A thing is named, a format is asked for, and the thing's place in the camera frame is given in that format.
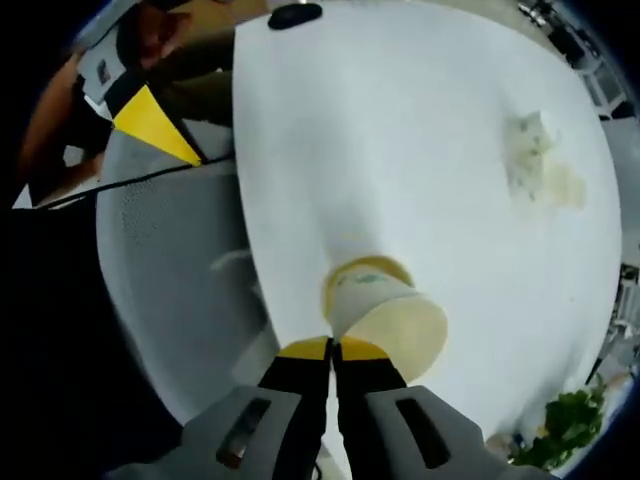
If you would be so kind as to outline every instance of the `white table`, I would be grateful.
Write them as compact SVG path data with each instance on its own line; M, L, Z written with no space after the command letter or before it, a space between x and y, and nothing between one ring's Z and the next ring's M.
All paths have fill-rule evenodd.
M322 19L236 34L243 208L281 345L328 334L321 283L381 253L449 317L418 381L480 425L582 385L620 261L612 159L584 86L556 56L465 12L415 2L323 3ZM505 122L542 110L554 152L586 182L581 211L515 205ZM329 404L324 442L346 466Z

